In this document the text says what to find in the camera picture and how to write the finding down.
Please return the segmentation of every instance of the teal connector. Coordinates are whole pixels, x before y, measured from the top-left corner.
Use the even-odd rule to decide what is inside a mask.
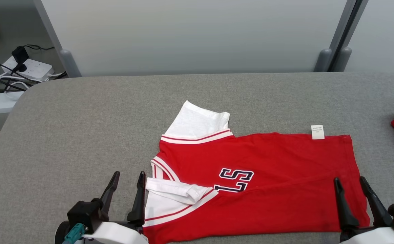
[[[85,233],[85,226],[81,223],[76,224],[64,237],[63,244],[74,244]]]

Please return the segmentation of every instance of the gray metal frame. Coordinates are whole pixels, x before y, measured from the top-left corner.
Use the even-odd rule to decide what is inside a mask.
[[[56,47],[59,58],[65,68],[69,77],[82,77],[81,72],[79,72],[78,66],[73,59],[72,53],[68,50],[62,48],[59,38],[54,30],[53,24],[48,17],[45,7],[43,6],[42,0],[34,0],[34,5],[36,5],[37,11],[39,12],[40,18],[42,19],[43,25],[45,25],[46,31],[51,38],[54,46]]]
[[[341,14],[338,26],[336,28],[334,37],[331,41],[330,47],[323,49],[316,62],[314,72],[326,72],[330,67],[330,63],[334,62],[332,71],[342,72],[347,65],[352,49],[348,47],[350,39],[352,38],[353,32],[358,25],[359,19],[361,18],[364,9],[366,8],[369,0],[362,0],[358,12],[356,13],[353,22],[350,26],[348,25],[349,18],[354,10],[354,6],[359,0],[347,0],[344,6],[343,13]],[[343,33],[347,32],[346,37],[342,40]],[[336,49],[341,46],[339,54],[336,56]]]

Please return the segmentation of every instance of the red stripe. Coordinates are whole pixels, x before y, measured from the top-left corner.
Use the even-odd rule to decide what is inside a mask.
[[[201,201],[203,198],[205,198],[205,196],[207,196],[207,195],[208,195],[209,193],[211,193],[212,191],[214,191],[214,190],[212,189],[212,190],[209,191],[208,193],[204,194],[203,197],[200,199],[200,201]],[[168,217],[168,216],[171,216],[171,215],[176,215],[176,214],[178,214],[178,213],[180,213],[180,212],[183,212],[183,211],[187,210],[187,209],[190,208],[190,207],[192,207],[192,205],[189,205],[188,207],[185,207],[184,209],[182,209],[182,210],[180,210],[180,211],[177,211],[177,212],[175,212],[175,213],[170,213],[169,215],[162,215],[162,216],[159,216],[159,217],[148,218],[148,219],[146,219],[146,221],[150,221],[150,220],[154,220],[154,219],[158,219],[158,218],[164,218],[164,217]]]
[[[219,132],[219,133],[216,133],[216,134],[213,134],[213,135],[210,135],[210,136],[206,136],[206,137],[203,137],[203,138],[200,138],[200,139],[177,139],[177,138],[171,138],[171,137],[167,137],[167,136],[161,136],[161,137],[167,138],[167,139],[172,139],[172,140],[178,140],[178,141],[199,141],[199,140],[203,140],[203,139],[206,139],[206,138],[209,138],[209,137],[213,137],[213,136],[216,136],[216,135],[219,135],[219,134],[226,133],[228,131],[230,131],[230,130],[222,131],[222,132]]]
[[[155,161],[155,162],[157,162],[159,165],[161,165],[161,166],[164,168],[165,173],[168,175],[168,177],[169,177],[172,181],[175,181],[174,178],[172,177],[172,174],[170,173],[170,171],[168,171],[167,168],[166,168],[164,165],[162,165],[162,164],[161,164],[160,162],[158,162],[156,159],[153,159],[153,161]]]

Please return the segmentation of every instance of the white wall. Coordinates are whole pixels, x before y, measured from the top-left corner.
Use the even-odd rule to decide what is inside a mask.
[[[346,0],[42,0],[82,76],[311,72]]]
[[[394,0],[369,0],[349,47],[345,71],[394,73]]]

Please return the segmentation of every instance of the striped trim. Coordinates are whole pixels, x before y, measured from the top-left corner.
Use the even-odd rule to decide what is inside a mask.
[[[212,189],[211,191],[206,193],[200,199],[200,201],[198,201],[194,205],[189,205],[188,207],[185,207],[184,209],[179,210],[179,211],[177,211],[175,213],[171,213],[171,214],[168,214],[168,215],[163,215],[163,216],[159,216],[159,217],[146,219],[145,224],[143,225],[143,227],[148,227],[148,226],[157,225],[157,224],[163,224],[165,222],[169,222],[169,221],[175,220],[177,218],[180,218],[182,216],[185,216],[185,215],[193,212],[197,208],[201,207],[203,204],[205,204],[206,202],[208,202],[209,200],[214,198],[217,194],[218,194],[218,192],[216,190]]]
[[[233,136],[233,133],[231,133],[230,129],[217,131],[217,132],[212,133],[208,136],[204,136],[204,137],[200,137],[200,138],[193,138],[193,139],[162,135],[161,141],[175,143],[175,144],[200,144],[200,143],[218,140],[218,139],[221,139],[221,138],[224,138],[227,136]]]
[[[150,162],[152,165],[152,177],[155,179],[164,179],[163,170],[153,162]]]
[[[152,161],[150,161],[152,164],[155,164],[155,171],[156,167],[158,166],[161,170],[163,170],[167,176],[169,177],[170,180],[175,181],[175,182],[180,182],[178,176],[175,174],[175,172],[172,170],[172,168],[169,167],[169,165],[163,161],[160,157],[156,156]]]

